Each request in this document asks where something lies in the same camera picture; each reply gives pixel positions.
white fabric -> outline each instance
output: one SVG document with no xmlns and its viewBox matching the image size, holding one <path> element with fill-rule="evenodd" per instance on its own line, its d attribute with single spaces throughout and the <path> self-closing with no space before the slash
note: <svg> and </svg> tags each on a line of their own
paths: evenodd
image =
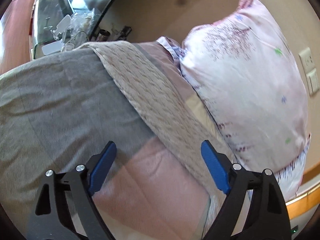
<svg viewBox="0 0 320 240">
<path fill-rule="evenodd" d="M 298 188 L 301 185 L 310 140 L 311 135 L 309 136 L 308 143 L 302 153 L 287 167 L 275 173 L 275 177 L 286 202 L 296 197 Z"/>
<path fill-rule="evenodd" d="M 181 72 L 239 163 L 274 172 L 307 145 L 307 94 L 281 30 L 259 0 L 240 0 L 224 20 L 195 27 Z"/>
</svg>

wooden trim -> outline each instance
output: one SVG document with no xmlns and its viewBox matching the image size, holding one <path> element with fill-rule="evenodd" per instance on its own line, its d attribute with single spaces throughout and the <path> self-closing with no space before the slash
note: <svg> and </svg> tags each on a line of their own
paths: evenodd
<svg viewBox="0 0 320 240">
<path fill-rule="evenodd" d="M 305 184 L 320 174 L 320 162 L 303 173 L 301 184 Z"/>
<path fill-rule="evenodd" d="M 293 219 L 304 214 L 320 203 L 320 183 L 305 194 L 286 203 L 289 218 Z"/>
</svg>

green light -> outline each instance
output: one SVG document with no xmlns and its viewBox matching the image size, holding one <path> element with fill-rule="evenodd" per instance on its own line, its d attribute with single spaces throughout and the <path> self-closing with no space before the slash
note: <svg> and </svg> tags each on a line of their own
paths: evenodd
<svg viewBox="0 0 320 240">
<path fill-rule="evenodd" d="M 291 235 L 293 235 L 297 231 L 298 231 L 298 226 L 295 226 L 294 228 L 291 229 Z"/>
</svg>

beige knit blanket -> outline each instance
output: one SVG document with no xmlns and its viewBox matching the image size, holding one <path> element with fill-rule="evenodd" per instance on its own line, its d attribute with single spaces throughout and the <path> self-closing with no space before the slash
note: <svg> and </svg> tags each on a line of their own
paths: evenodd
<svg viewBox="0 0 320 240">
<path fill-rule="evenodd" d="M 200 146 L 209 140 L 218 152 L 235 162 L 231 150 L 213 137 L 188 111 L 175 87 L 134 45 L 126 41 L 90 42 L 115 84 L 144 122 L 183 166 L 205 187 L 211 198 L 205 232 L 224 201 L 201 157 Z"/>
</svg>

light switch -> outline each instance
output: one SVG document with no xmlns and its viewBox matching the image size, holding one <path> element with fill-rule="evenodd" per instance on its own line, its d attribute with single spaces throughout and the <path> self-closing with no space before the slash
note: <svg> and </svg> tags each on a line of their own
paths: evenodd
<svg viewBox="0 0 320 240">
<path fill-rule="evenodd" d="M 317 70 L 314 69 L 313 71 L 309 72 L 306 76 L 307 76 L 307 82 L 309 87 L 309 94 L 313 95 L 319 90 Z"/>
</svg>

